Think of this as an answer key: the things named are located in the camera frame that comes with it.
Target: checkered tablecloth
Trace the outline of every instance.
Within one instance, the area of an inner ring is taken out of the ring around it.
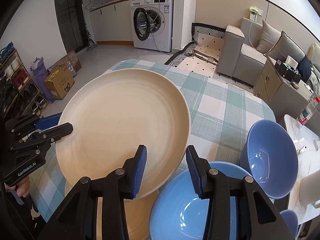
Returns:
[[[261,119],[275,122],[272,110],[261,99],[233,85],[177,67],[137,59],[119,62],[106,73],[124,68],[152,70],[170,79],[181,90],[191,114],[189,144],[208,161],[238,164],[252,125]],[[46,160],[46,164],[30,177],[31,196],[44,220],[48,221],[64,198],[66,179],[59,168],[54,144]],[[171,178],[185,169],[184,158]]]

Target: bottle label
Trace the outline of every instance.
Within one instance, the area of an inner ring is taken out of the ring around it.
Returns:
[[[303,112],[299,115],[298,120],[302,125],[305,125],[309,119],[311,118],[311,114],[308,112],[307,109],[303,110]]]

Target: purple bag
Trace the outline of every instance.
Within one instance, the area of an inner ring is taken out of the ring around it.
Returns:
[[[48,103],[53,103],[55,99],[53,98],[52,94],[44,84],[44,80],[49,76],[49,74],[47,69],[44,66],[43,57],[36,58],[35,62],[33,63],[33,67],[31,67],[30,70],[33,72],[35,81],[40,91],[47,98]]]

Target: bolt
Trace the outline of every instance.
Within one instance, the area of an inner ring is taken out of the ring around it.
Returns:
[[[209,173],[212,175],[217,175],[218,174],[218,170],[217,169],[210,169]]]
[[[86,184],[88,181],[89,181],[89,178],[88,178],[88,177],[82,177],[82,178],[80,179],[80,182],[81,182],[82,184]]]
[[[117,169],[117,170],[116,170],[116,174],[117,174],[117,175],[122,175],[122,174],[124,174],[124,169]]]
[[[251,176],[246,176],[244,179],[246,182],[249,182],[249,183],[253,182],[253,177],[251,177]]]

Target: large round plate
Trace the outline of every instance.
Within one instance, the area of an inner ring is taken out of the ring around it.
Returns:
[[[210,166],[228,177],[250,176],[243,168],[226,162],[210,162]],[[153,204],[149,230],[152,240],[202,239],[207,220],[209,199],[201,200],[195,193],[189,170],[174,177]],[[236,200],[230,198],[230,240],[236,240]]]
[[[66,182],[65,196],[72,186]],[[153,203],[158,196],[156,190],[150,195],[134,202],[124,204],[125,218],[130,240],[144,240],[149,236],[149,216]],[[102,198],[98,198],[97,240],[102,240]]]
[[[163,185],[179,166],[188,145],[190,113],[180,90],[149,70],[122,69],[81,88],[59,124],[71,135],[56,143],[61,171],[73,186],[83,176],[98,179],[122,167],[140,144],[148,157],[140,192],[143,198]]]

